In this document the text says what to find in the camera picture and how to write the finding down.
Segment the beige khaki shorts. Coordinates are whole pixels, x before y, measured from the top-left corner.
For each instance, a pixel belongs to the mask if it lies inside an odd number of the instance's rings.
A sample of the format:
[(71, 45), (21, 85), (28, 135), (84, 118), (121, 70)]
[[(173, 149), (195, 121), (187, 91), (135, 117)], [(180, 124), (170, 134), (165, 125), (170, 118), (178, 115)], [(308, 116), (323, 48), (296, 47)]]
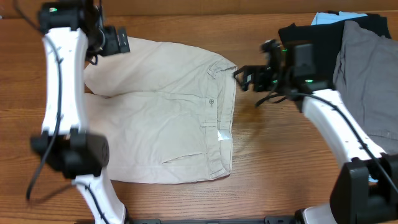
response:
[(109, 142), (110, 179), (181, 184), (230, 175), (236, 65), (173, 42), (129, 45), (84, 71), (90, 129)]

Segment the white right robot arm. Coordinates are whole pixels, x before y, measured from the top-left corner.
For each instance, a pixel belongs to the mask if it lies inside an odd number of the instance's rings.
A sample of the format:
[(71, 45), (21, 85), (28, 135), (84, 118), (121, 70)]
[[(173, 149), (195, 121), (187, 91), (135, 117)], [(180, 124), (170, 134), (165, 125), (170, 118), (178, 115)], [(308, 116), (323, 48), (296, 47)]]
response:
[(338, 91), (316, 71), (313, 45), (268, 40), (261, 45), (265, 65), (245, 65), (233, 73), (243, 91), (293, 101), (318, 129), (340, 166), (330, 199), (294, 215), (265, 217), (265, 223), (383, 223), (397, 219), (397, 156), (388, 155), (361, 129)]

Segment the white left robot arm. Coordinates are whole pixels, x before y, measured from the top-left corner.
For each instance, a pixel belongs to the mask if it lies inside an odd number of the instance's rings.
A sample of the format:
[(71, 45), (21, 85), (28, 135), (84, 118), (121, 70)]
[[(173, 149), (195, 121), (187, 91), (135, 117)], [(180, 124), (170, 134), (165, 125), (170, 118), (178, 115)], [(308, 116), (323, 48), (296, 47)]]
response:
[(55, 1), (39, 13), (47, 66), (47, 99), (42, 130), (30, 140), (42, 165), (71, 180), (95, 223), (129, 223), (106, 170), (109, 144), (89, 130), (85, 106), (85, 64), (129, 52), (124, 29), (106, 26), (103, 8), (94, 1)]

